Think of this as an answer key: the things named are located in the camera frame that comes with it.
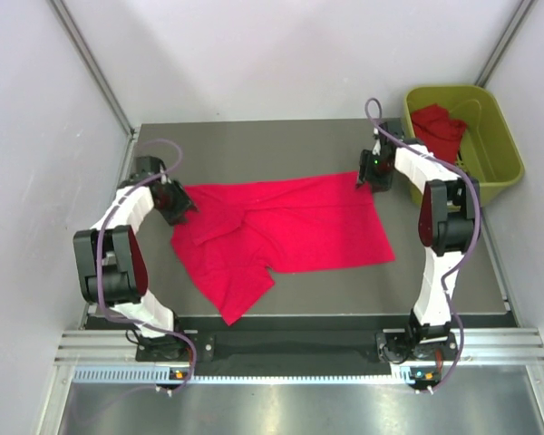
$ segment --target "red cloth in bin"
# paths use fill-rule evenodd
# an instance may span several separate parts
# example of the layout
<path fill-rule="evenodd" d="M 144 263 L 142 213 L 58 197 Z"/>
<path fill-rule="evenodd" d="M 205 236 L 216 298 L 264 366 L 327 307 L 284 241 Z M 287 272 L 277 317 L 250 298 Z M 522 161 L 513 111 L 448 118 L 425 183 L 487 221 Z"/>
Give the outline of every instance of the red cloth in bin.
<path fill-rule="evenodd" d="M 274 285 L 269 268 L 296 273 L 394 260 L 371 192 L 355 182 L 347 172 L 186 187 L 199 212 L 186 214 L 171 244 L 194 285 L 233 324 Z"/>
<path fill-rule="evenodd" d="M 461 138 L 468 127 L 465 122 L 450 119 L 449 112 L 437 104 L 414 111 L 411 122 L 415 136 L 425 142 L 437 159 L 455 163 Z"/>

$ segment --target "cable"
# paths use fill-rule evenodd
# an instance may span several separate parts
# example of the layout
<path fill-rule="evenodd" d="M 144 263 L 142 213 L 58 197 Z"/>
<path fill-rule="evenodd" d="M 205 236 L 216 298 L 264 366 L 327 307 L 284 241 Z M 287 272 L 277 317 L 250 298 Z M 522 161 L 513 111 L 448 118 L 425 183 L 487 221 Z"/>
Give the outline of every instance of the cable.
<path fill-rule="evenodd" d="M 371 116 L 371 113 L 369 112 L 369 105 L 374 102 L 377 105 L 377 108 L 379 110 L 379 116 L 378 118 L 373 118 Z M 429 154 L 423 154 L 413 148 L 411 148 L 409 145 L 403 143 L 401 140 L 394 137 L 393 134 L 389 133 L 385 129 L 383 129 L 379 125 L 379 120 L 383 116 L 383 107 L 381 106 L 381 103 L 376 98 L 369 98 L 366 103 L 364 104 L 364 114 L 366 115 L 367 119 L 374 125 L 374 127 L 382 133 L 387 139 L 391 140 L 397 147 L 405 148 L 406 150 L 409 150 L 413 154 L 416 154 L 420 157 L 423 157 L 424 159 L 428 159 L 430 161 L 433 161 L 435 163 L 438 163 L 442 165 L 444 168 L 450 170 L 451 172 L 459 175 L 464 183 L 467 189 L 471 193 L 471 199 L 473 201 L 473 214 L 474 214 L 474 220 L 473 220 L 473 235 L 471 237 L 471 243 L 468 246 L 468 248 L 465 251 L 465 254 L 463 254 L 463 258 L 459 261 L 457 265 L 452 267 L 452 269 L 448 272 L 446 272 L 442 276 L 442 288 L 443 293 L 445 294 L 445 300 L 447 301 L 447 305 L 449 306 L 450 313 L 455 319 L 455 322 L 458 325 L 458 328 L 460 330 L 460 345 L 458 346 L 457 354 L 455 355 L 455 359 L 453 360 L 453 363 L 447 373 L 445 373 L 445 376 L 439 381 L 435 387 L 431 389 L 431 392 L 438 391 L 446 382 L 447 380 L 453 375 L 455 368 L 457 367 L 458 361 L 461 359 L 461 353 L 463 352 L 463 342 L 465 339 L 464 336 L 464 328 L 463 328 L 463 322 L 461 321 L 460 316 L 458 315 L 457 311 L 455 311 L 455 306 L 453 306 L 453 301 L 450 298 L 449 295 L 449 289 L 446 284 L 446 280 L 448 276 L 453 275 L 454 273 L 458 272 L 465 263 L 467 263 L 470 260 L 471 254 L 473 253 L 473 249 L 478 243 L 478 237 L 480 236 L 480 229 L 481 229 L 481 206 L 480 206 L 480 199 L 478 198 L 478 194 L 475 191 L 475 187 L 473 186 L 473 183 L 471 182 L 468 175 L 458 167 L 452 165 L 451 163 L 448 163 L 443 160 L 436 159 L 434 156 L 431 156 Z"/>
<path fill-rule="evenodd" d="M 181 161 L 183 160 L 183 151 L 182 151 L 181 147 L 177 143 L 175 143 L 173 140 L 168 140 L 168 139 L 148 140 L 147 142 L 142 143 L 141 147 L 145 148 L 145 147 L 149 147 L 150 145 L 155 145 L 155 144 L 158 144 L 158 143 L 165 143 L 165 144 L 168 144 L 171 147 L 173 147 L 178 152 L 178 158 L 177 158 L 176 162 L 172 166 L 170 166 L 169 168 L 165 169 L 165 171 L 160 172 L 159 174 L 151 175 L 151 176 L 147 177 L 146 179 L 143 179 L 142 181 L 135 184 L 132 188 L 130 188 L 125 193 L 125 195 L 123 195 L 117 201 L 117 204 L 113 208 L 111 208 L 109 210 L 109 213 L 107 213 L 107 216 L 105 217 L 105 219 L 103 220 L 103 222 L 101 224 L 101 228 L 99 230 L 99 235 L 97 236 L 96 260 L 95 260 L 96 273 L 97 273 L 97 297 L 98 297 L 99 306 L 101 308 L 101 311 L 102 311 L 105 319 L 107 319 L 108 321 L 115 322 L 117 324 L 136 324 L 136 325 L 145 324 L 145 327 L 147 329 L 151 329 L 152 331 L 155 331 L 156 333 L 171 335 L 171 336 L 177 338 L 178 340 L 183 341 L 185 344 L 187 344 L 189 346 L 189 348 L 191 350 L 191 356 L 190 356 L 188 374 L 182 380 L 181 384 L 177 388 L 175 388 L 173 390 L 173 392 L 179 392 L 183 387 L 185 387 L 188 384 L 188 382 L 191 379 L 191 376 L 193 375 L 193 372 L 195 370 L 196 362 L 197 362 L 197 359 L 198 359 L 198 351 L 196 349 L 195 344 L 186 335 L 184 335 L 183 333 L 176 333 L 175 331 L 169 331 L 169 330 L 166 330 L 166 329 L 158 328 L 156 326 L 153 326 L 152 324 L 146 324 L 146 323 L 144 323 L 144 322 L 142 322 L 140 320 L 125 319 L 123 317 L 118 317 L 118 316 L 111 315 L 110 312 L 109 312 L 109 308 L 105 305 L 104 290 L 103 290 L 103 285 L 102 285 L 102 240 L 103 240 L 104 232 L 107 229 L 107 227 L 109 226 L 109 222 L 111 222 L 113 216 L 115 215 L 117 210 L 121 207 L 122 203 L 125 201 L 125 199 L 127 199 L 127 197 L 129 195 L 131 195 L 138 188 L 146 186 L 147 184 L 151 183 L 152 181 L 155 181 L 156 179 L 160 179 L 161 177 L 163 177 L 166 174 L 170 174 L 173 170 L 175 170 L 180 165 Z M 95 421 L 97 418 L 99 418 L 101 416 L 101 414 L 103 414 L 112 405 L 114 405 L 118 401 L 122 400 L 124 397 L 132 394 L 133 392 L 138 392 L 138 391 L 142 391 L 142 390 L 150 390 L 150 389 L 155 389 L 155 386 L 144 385 L 144 386 L 133 388 L 132 390 L 128 390 L 125 393 L 121 394 L 116 399 L 105 403 L 98 412 L 96 412 L 93 416 L 91 416 L 87 420 L 79 418 L 78 413 L 77 413 L 77 411 L 75 409 L 76 401 L 73 401 L 73 416 L 74 416 L 74 418 L 76 419 L 76 421 L 79 424 L 81 424 L 83 426 L 86 426 L 86 425 L 92 423 L 93 421 Z"/>

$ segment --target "red cloth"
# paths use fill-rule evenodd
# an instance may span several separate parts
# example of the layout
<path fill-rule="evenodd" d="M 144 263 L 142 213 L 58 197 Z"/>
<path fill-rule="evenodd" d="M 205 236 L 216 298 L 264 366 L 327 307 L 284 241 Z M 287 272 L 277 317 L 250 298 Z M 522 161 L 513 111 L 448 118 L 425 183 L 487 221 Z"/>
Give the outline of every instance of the red cloth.
<path fill-rule="evenodd" d="M 461 137 L 468 127 L 465 122 L 450 119 L 449 112 L 437 104 L 414 111 L 411 121 L 415 136 L 425 142 L 437 159 L 455 163 Z"/>
<path fill-rule="evenodd" d="M 195 286 L 233 324 L 274 285 L 268 268 L 295 273 L 394 260 L 371 192 L 355 182 L 347 172 L 186 187 L 199 212 L 175 227 L 171 244 Z"/>

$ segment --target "gray mat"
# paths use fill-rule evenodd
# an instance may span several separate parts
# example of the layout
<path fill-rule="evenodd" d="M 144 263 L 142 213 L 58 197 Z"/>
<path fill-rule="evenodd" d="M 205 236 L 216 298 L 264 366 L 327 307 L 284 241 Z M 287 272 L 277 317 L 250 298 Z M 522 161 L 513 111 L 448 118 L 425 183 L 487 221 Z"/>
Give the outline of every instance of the gray mat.
<path fill-rule="evenodd" d="M 145 124 L 139 143 L 167 138 L 183 148 L 172 176 L 183 184 L 241 183 L 291 179 L 357 170 L 363 147 L 372 147 L 372 129 L 363 120 L 250 121 Z M 138 148 L 170 165 L 175 151 L 166 145 Z M 395 175 L 393 189 L 375 203 L 396 261 L 386 265 L 294 275 L 273 274 L 276 285 L 248 314 L 407 314 L 419 294 L 424 252 L 417 234 L 419 209 L 407 181 Z M 170 247 L 172 228 L 152 214 L 138 239 L 153 293 L 176 313 L 218 311 L 190 282 Z M 455 304 L 461 313 L 504 313 L 500 289 L 483 240 L 461 271 Z"/>

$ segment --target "pink garment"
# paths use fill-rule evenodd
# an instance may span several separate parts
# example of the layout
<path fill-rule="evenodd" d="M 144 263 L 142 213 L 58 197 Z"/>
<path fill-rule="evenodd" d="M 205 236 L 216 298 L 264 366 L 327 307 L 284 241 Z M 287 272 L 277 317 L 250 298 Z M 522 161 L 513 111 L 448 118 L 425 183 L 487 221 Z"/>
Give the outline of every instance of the pink garment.
<path fill-rule="evenodd" d="M 274 285 L 269 268 L 295 273 L 394 260 L 371 192 L 355 182 L 356 173 L 346 172 L 186 187 L 199 212 L 186 214 L 171 244 L 195 286 L 233 324 Z"/>

